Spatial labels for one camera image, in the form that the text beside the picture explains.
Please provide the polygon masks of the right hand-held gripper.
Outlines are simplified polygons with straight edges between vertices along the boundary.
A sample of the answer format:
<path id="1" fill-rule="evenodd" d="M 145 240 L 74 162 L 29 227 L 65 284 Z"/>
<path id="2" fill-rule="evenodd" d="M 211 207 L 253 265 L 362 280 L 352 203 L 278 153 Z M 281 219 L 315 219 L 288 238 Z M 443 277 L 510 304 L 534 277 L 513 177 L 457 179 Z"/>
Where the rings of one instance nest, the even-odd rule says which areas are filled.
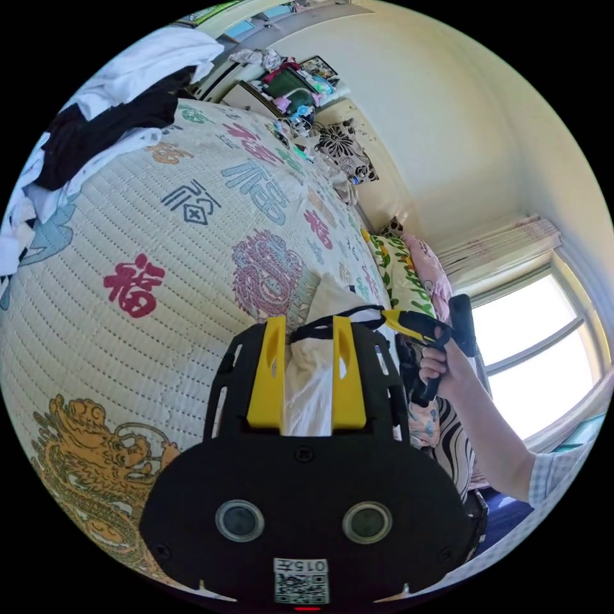
<path id="1" fill-rule="evenodd" d="M 453 336 L 453 329 L 437 319 L 417 311 L 382 310 L 384 323 L 410 338 L 423 348 L 434 348 L 443 352 L 445 345 Z M 430 378 L 426 383 L 417 384 L 411 395 L 411 402 L 427 407 L 437 396 L 442 375 Z"/>

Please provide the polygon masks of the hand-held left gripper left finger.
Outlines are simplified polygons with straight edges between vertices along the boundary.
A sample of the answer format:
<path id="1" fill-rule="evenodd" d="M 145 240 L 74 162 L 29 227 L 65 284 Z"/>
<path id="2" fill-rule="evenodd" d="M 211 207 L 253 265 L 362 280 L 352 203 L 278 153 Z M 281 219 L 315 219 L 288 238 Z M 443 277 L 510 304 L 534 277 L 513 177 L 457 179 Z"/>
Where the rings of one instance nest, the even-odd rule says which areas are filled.
<path id="1" fill-rule="evenodd" d="M 281 429 L 285 410 L 286 316 L 267 319 L 247 411 L 252 429 Z"/>

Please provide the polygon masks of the person's right hand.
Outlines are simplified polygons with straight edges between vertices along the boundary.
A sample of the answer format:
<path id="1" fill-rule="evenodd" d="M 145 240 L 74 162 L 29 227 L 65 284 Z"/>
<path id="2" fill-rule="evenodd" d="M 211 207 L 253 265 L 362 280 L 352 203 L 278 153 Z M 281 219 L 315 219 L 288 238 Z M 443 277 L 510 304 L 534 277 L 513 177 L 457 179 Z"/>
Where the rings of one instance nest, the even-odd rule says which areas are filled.
<path id="1" fill-rule="evenodd" d="M 438 380 L 439 396 L 449 402 L 461 399 L 477 382 L 469 359 L 452 339 L 442 349 L 422 350 L 419 378 L 424 384 Z"/>

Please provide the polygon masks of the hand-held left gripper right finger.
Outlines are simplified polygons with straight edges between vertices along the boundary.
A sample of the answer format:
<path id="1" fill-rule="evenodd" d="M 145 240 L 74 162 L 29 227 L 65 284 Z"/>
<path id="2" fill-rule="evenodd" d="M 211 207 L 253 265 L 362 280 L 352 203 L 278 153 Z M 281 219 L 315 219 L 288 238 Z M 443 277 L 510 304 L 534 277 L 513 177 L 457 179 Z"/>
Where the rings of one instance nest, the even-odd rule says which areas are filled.
<path id="1" fill-rule="evenodd" d="M 332 428 L 362 429 L 366 425 L 359 359 L 352 322 L 333 317 Z"/>

